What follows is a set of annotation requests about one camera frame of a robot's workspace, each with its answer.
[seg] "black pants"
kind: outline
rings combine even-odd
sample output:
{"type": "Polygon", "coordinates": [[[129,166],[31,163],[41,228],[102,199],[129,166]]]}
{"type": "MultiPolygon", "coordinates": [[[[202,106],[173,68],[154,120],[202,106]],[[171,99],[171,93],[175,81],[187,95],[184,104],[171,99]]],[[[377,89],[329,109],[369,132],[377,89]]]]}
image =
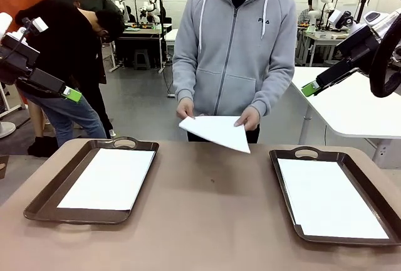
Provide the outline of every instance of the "black pants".
{"type": "MultiPolygon", "coordinates": [[[[257,144],[259,139],[259,133],[261,131],[260,125],[256,128],[255,131],[247,131],[246,139],[248,140],[248,144],[257,144]]],[[[189,142],[209,142],[199,136],[196,136],[190,132],[187,133],[189,142]]]]}
{"type": "Polygon", "coordinates": [[[100,92],[98,83],[86,83],[80,85],[80,92],[86,98],[86,101],[91,105],[94,111],[99,115],[100,121],[105,128],[107,138],[110,138],[109,130],[113,129],[113,125],[108,119],[105,103],[102,93],[100,92]]]}

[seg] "hand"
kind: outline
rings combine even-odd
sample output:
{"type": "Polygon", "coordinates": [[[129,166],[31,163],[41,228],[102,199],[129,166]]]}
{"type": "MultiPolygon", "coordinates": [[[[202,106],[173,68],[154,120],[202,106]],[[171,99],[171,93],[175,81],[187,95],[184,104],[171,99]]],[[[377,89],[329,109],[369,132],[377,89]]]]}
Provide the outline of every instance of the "hand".
{"type": "Polygon", "coordinates": [[[241,117],[234,124],[236,127],[240,125],[245,125],[245,131],[254,131],[258,128],[258,125],[261,121],[261,116],[256,108],[249,106],[242,113],[241,117]]]}
{"type": "Polygon", "coordinates": [[[194,117],[194,102],[188,98],[184,97],[177,107],[177,116],[180,119],[186,119],[187,117],[194,117]]]}

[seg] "black jacket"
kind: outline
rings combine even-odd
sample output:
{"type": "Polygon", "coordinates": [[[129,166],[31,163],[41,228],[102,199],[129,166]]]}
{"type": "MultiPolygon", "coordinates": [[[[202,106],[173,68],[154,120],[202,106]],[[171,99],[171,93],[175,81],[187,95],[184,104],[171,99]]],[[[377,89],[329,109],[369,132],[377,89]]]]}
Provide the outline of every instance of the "black jacket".
{"type": "MultiPolygon", "coordinates": [[[[40,52],[35,67],[59,78],[72,88],[98,82],[96,59],[99,39],[87,18],[74,6],[42,0],[20,11],[16,22],[21,25],[23,18],[37,17],[42,18],[48,29],[38,36],[28,36],[28,44],[40,52]]],[[[18,83],[18,87],[37,97],[54,97],[25,83],[18,83]]]]}

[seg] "black shoe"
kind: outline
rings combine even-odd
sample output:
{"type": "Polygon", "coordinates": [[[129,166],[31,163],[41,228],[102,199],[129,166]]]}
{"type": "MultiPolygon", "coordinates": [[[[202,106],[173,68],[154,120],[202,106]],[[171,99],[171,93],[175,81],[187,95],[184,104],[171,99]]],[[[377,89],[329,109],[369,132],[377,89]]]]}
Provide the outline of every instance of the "black shoe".
{"type": "Polygon", "coordinates": [[[28,148],[28,154],[35,157],[49,158],[58,150],[57,138],[35,137],[35,142],[28,148]]]}

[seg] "hoodie zipper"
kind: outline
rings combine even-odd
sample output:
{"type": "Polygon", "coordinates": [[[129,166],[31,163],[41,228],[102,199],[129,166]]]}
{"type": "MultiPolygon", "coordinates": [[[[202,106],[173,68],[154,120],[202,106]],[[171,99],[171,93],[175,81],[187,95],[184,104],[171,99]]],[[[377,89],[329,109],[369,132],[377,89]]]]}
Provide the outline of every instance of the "hoodie zipper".
{"type": "Polygon", "coordinates": [[[222,92],[222,90],[223,90],[224,77],[226,76],[227,65],[228,65],[228,59],[230,58],[230,52],[231,52],[232,39],[233,39],[233,37],[234,37],[234,28],[236,27],[237,13],[238,13],[238,8],[234,9],[234,18],[233,18],[233,20],[232,20],[231,36],[230,36],[230,42],[229,42],[229,45],[228,45],[226,63],[224,64],[223,73],[222,73],[221,81],[220,81],[219,95],[217,96],[216,107],[215,107],[215,109],[214,109],[213,115],[217,115],[217,110],[219,109],[220,98],[221,98],[221,92],[222,92]]]}

